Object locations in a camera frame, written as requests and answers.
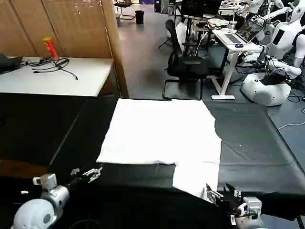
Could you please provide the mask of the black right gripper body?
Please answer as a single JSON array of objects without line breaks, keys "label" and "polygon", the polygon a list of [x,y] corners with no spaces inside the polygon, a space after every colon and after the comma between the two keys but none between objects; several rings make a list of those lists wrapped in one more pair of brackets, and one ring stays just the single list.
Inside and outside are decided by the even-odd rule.
[{"label": "black right gripper body", "polygon": [[235,197],[232,194],[223,194],[222,197],[216,200],[216,205],[227,215],[239,216],[241,210],[238,207],[243,203],[240,197]]}]

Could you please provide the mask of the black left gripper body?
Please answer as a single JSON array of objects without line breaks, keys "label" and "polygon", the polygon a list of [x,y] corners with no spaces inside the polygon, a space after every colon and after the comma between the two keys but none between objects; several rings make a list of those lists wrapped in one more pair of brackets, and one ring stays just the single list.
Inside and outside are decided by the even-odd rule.
[{"label": "black left gripper body", "polygon": [[64,187],[68,189],[68,191],[74,191],[79,184],[87,183],[88,177],[87,176],[73,176],[66,184],[64,184]]}]

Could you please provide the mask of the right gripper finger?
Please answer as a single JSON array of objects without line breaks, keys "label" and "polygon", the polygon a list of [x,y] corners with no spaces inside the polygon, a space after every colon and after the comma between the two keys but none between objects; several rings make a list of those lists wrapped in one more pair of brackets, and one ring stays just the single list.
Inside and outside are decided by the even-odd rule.
[{"label": "right gripper finger", "polygon": [[219,203],[224,198],[221,193],[213,191],[208,184],[206,184],[206,195],[212,203]]},{"label": "right gripper finger", "polygon": [[234,186],[226,183],[226,187],[229,189],[229,192],[233,194],[234,197],[241,197],[241,191]]}]

